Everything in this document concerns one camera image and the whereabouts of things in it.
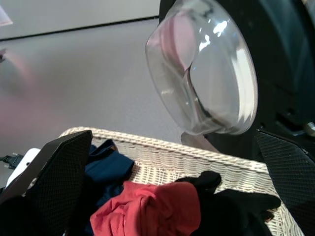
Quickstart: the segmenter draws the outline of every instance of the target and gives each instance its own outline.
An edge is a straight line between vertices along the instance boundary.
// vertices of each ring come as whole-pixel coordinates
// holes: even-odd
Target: laundry
[[[70,235],[94,235],[90,216],[123,191],[123,181],[131,176],[133,164],[132,160],[117,152],[112,140],[97,148],[91,146],[84,187],[69,226]]]
[[[91,216],[95,236],[190,236],[200,225],[194,185],[124,182],[121,195]]]
[[[280,207],[275,196],[224,190],[214,194],[221,177],[203,172],[199,178],[186,177],[177,181],[192,183],[200,200],[201,223],[192,236],[271,236],[265,222],[273,218],[270,209]]]

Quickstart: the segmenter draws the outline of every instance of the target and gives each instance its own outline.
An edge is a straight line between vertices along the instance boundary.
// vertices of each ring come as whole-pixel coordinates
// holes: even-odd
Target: wicker laundry basket
[[[265,164],[210,152],[162,140],[102,129],[75,127],[61,136],[92,130],[93,143],[100,145],[113,139],[120,153],[135,161],[130,180],[137,183],[164,184],[184,176],[197,177],[202,171],[221,174],[222,184],[217,191],[236,189],[278,196]],[[297,223],[282,206],[268,223],[273,236],[302,236]]]

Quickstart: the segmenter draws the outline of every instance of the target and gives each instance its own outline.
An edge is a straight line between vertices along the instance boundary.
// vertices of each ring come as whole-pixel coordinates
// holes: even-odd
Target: power cord
[[[13,156],[5,156],[5,157],[0,157],[0,161],[3,161],[4,163],[9,164],[7,167],[9,169],[15,169],[19,163],[21,162],[21,160],[23,159],[23,155],[20,154],[13,154]]]

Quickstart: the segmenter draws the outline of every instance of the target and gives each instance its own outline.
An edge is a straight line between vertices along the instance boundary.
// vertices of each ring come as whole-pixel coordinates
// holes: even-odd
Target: red clothing
[[[95,236],[190,236],[200,224],[195,187],[124,182],[124,190],[91,216]]]

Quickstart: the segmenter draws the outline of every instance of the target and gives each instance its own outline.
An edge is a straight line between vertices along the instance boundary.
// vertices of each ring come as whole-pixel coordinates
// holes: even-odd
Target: floor
[[[74,126],[181,142],[144,47],[157,20],[0,43],[0,155],[41,148]],[[0,187],[10,170],[0,163]]]

